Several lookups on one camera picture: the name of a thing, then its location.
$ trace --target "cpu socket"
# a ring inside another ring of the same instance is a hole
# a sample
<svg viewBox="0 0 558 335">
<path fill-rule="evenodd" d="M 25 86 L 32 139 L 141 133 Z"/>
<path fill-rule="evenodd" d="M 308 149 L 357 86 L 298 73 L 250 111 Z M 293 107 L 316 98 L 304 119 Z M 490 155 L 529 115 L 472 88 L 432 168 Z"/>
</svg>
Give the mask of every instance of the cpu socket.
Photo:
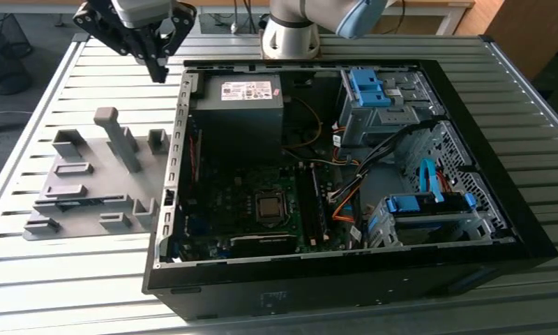
<svg viewBox="0 0 558 335">
<path fill-rule="evenodd" d="M 282 191 L 256 194 L 257 222 L 266 228 L 274 228 L 285 220 L 285 194 Z"/>
</svg>

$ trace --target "blue cable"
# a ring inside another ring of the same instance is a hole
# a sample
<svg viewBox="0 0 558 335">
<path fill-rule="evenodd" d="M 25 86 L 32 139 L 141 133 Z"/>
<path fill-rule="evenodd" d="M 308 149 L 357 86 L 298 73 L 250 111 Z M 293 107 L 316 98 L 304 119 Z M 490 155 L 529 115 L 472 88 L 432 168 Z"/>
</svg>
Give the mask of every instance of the blue cable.
<svg viewBox="0 0 558 335">
<path fill-rule="evenodd" d="M 430 190 L 428 190 L 426 183 L 426 170 L 428 170 L 428 180 L 430 181 Z M 440 192 L 440 184 L 437 177 L 437 164 L 429 158 L 424 158 L 420 164 L 420 192 L 432 192 L 437 202 L 445 201 L 445 198 Z"/>
</svg>

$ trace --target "ram slot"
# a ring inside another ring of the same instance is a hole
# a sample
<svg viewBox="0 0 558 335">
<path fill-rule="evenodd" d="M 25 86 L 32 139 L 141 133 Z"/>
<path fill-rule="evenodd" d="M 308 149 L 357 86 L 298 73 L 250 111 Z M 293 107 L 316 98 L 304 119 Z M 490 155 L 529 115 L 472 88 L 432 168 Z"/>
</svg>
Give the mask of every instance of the ram slot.
<svg viewBox="0 0 558 335">
<path fill-rule="evenodd" d="M 296 168 L 296 187 L 306 244 L 318 246 L 329 237 L 322 196 L 313 167 L 301 165 Z"/>
</svg>

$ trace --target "slotted metal table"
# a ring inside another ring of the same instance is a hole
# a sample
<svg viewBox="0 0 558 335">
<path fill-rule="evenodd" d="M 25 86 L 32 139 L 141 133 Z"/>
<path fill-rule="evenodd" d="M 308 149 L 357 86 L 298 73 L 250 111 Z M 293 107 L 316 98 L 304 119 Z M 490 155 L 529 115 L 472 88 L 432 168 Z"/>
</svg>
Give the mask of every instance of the slotted metal table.
<svg viewBox="0 0 558 335">
<path fill-rule="evenodd" d="M 137 136 L 172 129 L 182 61 L 258 58 L 257 36 L 190 36 L 166 84 L 97 40 L 76 36 L 0 175 L 0 331 L 18 334 L 558 334 L 558 258 L 460 297 L 186 324 L 140 291 L 148 234 L 28 242 L 21 237 L 58 129 L 105 137 L 116 106 Z M 436 59 L 558 248 L 558 117 L 494 43 L 473 37 L 322 38 L 330 59 Z"/>
</svg>

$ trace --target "black mesh trash can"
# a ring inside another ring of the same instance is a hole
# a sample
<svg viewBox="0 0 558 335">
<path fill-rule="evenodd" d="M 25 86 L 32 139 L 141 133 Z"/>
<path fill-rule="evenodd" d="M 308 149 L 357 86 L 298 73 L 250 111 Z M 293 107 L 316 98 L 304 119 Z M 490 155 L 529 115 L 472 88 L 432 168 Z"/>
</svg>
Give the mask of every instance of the black mesh trash can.
<svg viewBox="0 0 558 335">
<path fill-rule="evenodd" d="M 12 14 L 0 14 L 0 50 L 4 42 L 10 44 L 10 49 L 4 51 L 12 51 L 17 58 L 25 57 L 33 51 L 17 18 Z"/>
<path fill-rule="evenodd" d="M 30 75 L 16 57 L 9 43 L 0 40 L 0 94 L 8 96 L 30 87 Z"/>
</svg>

